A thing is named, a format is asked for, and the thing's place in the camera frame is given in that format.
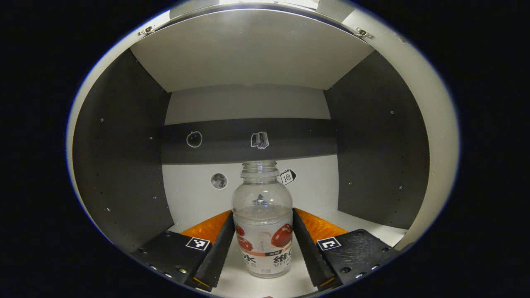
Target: enclosure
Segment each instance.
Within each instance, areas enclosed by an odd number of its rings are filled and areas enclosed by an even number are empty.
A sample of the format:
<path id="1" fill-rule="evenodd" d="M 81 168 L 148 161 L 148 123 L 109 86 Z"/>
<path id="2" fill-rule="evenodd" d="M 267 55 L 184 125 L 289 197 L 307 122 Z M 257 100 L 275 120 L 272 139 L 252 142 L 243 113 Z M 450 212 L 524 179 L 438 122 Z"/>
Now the enclosure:
<path id="1" fill-rule="evenodd" d="M 251 145 L 259 133 L 265 148 Z M 458 138 L 436 71 L 353 4 L 190 1 L 94 66 L 70 113 L 67 157 L 87 215 L 149 270 L 202 294 L 282 298 L 369 278 L 417 241 L 451 190 Z M 295 173 L 282 180 L 294 207 L 367 237 L 356 240 L 362 258 L 345 254 L 342 272 L 295 230 L 290 272 L 259 279 L 244 271 L 228 224 L 206 251 L 181 245 L 181 232 L 231 209 L 249 160 Z M 218 271 L 216 286 L 194 286 L 201 266 Z M 319 270 L 337 283 L 315 283 Z"/>

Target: water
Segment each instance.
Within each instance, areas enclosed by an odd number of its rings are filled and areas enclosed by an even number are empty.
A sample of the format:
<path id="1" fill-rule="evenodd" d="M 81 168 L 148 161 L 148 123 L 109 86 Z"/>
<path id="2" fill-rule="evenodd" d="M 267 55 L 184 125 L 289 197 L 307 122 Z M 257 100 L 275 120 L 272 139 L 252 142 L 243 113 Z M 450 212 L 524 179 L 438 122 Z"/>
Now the water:
<path id="1" fill-rule="evenodd" d="M 293 217 L 291 208 L 275 204 L 247 206 L 233 212 L 238 220 L 251 225 L 275 224 Z"/>

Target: white panel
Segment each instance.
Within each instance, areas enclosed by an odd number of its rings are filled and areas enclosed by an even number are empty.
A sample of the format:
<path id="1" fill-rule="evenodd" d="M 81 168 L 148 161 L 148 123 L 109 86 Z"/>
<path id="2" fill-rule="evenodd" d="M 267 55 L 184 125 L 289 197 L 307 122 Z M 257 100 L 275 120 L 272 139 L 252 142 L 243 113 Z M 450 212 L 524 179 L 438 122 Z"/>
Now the white panel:
<path id="1" fill-rule="evenodd" d="M 373 48 L 309 17 L 240 9 L 173 24 L 131 50 L 151 76 L 173 92 L 226 84 L 327 90 Z"/>
<path id="2" fill-rule="evenodd" d="M 322 90 L 281 85 L 214 86 L 173 92 L 165 124 L 248 118 L 330 119 Z"/>
<path id="3" fill-rule="evenodd" d="M 336 155 L 280 160 L 278 170 L 292 169 L 295 181 L 286 187 L 293 197 L 294 207 L 332 222 L 345 230 L 365 229 L 388 245 L 395 245 L 406 230 L 362 220 L 337 211 L 339 202 L 339 172 Z M 175 226 L 182 232 L 212 216 L 231 209 L 234 190 L 243 182 L 241 164 L 164 164 L 162 165 L 167 203 Z M 210 178 L 223 173 L 228 186 L 215 189 Z"/>
<path id="4" fill-rule="evenodd" d="M 436 70 L 413 46 L 405 44 L 392 29 L 361 10 L 354 10 L 342 23 L 372 34 L 366 39 L 394 66 L 409 86 L 420 108 L 429 139 L 429 182 L 423 204 L 408 233 L 396 246 L 402 249 L 416 241 L 443 208 L 456 175 L 459 136 L 451 97 Z"/>
<path id="5" fill-rule="evenodd" d="M 89 74 L 86 76 L 85 80 L 83 81 L 83 84 L 81 84 L 81 87 L 77 91 L 77 94 L 75 95 L 74 103 L 72 104 L 72 107 L 70 109 L 70 114 L 68 117 L 68 127 L 66 132 L 66 160 L 68 163 L 68 173 L 70 175 L 70 180 L 72 182 L 72 186 L 74 187 L 75 194 L 77 195 L 77 199 L 81 203 L 81 206 L 83 206 L 83 209 L 85 210 L 85 213 L 89 216 L 90 220 L 99 229 L 96 222 L 92 219 L 90 216 L 90 213 L 85 207 L 85 204 L 83 203 L 83 199 L 81 198 L 81 194 L 79 193 L 79 189 L 77 187 L 77 182 L 75 180 L 75 173 L 74 173 L 74 164 L 72 161 L 72 153 L 73 153 L 73 141 L 74 141 L 74 131 L 75 131 L 75 125 L 77 123 L 77 117 L 79 116 L 79 112 L 81 111 L 81 107 L 83 106 L 83 102 L 85 101 L 85 98 L 87 94 L 89 93 L 90 89 L 96 82 L 96 80 L 100 77 L 100 75 L 103 73 L 103 71 L 116 59 L 118 56 L 120 56 L 125 50 L 127 50 L 131 45 L 133 45 L 135 42 L 143 38 L 143 36 L 139 36 L 138 32 L 142 29 L 153 26 L 155 28 L 160 27 L 162 24 L 169 21 L 169 11 L 166 11 L 164 13 L 161 13 L 160 15 L 152 18 L 145 24 L 141 25 L 140 27 L 134 29 L 131 33 L 126 35 L 122 40 L 120 40 L 117 44 L 115 44 L 112 48 L 110 48 L 103 57 L 99 59 L 99 61 L 92 67 Z"/>
<path id="6" fill-rule="evenodd" d="M 320 0 L 316 11 L 342 22 L 354 9 L 350 0 Z"/>
<path id="7" fill-rule="evenodd" d="M 223 4 L 219 0 L 188 0 L 181 2 L 179 5 L 172 7 L 170 9 L 170 18 L 175 18 L 177 16 L 204 8 L 213 5 Z"/>

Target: clear plastic bottle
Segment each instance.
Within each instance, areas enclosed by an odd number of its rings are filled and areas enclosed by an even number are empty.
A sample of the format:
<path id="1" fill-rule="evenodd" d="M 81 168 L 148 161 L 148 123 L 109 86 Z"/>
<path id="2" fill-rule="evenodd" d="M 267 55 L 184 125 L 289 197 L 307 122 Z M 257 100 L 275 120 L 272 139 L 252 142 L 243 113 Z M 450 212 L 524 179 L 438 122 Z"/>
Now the clear plastic bottle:
<path id="1" fill-rule="evenodd" d="M 289 271 L 293 199 L 276 179 L 276 161 L 243 163 L 241 184 L 232 197 L 237 240 L 247 270 L 273 278 Z"/>

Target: metal bracket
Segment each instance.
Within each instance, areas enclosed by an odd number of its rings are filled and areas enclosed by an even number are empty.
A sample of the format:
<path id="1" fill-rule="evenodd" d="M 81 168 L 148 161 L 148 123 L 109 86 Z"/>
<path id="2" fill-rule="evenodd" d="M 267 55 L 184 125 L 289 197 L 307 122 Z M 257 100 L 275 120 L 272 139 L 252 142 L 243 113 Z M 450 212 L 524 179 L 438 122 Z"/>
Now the metal bracket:
<path id="1" fill-rule="evenodd" d="M 146 35 L 147 36 L 147 35 L 155 32 L 154 27 L 156 27 L 156 25 L 149 26 L 149 27 L 141 30 L 140 32 L 138 32 L 138 35 Z"/>
<path id="2" fill-rule="evenodd" d="M 354 35 L 356 37 L 368 37 L 368 38 L 372 38 L 372 35 L 366 31 L 364 31 L 363 29 L 357 27 L 355 28 L 355 30 L 358 32 L 358 33 L 354 33 Z"/>

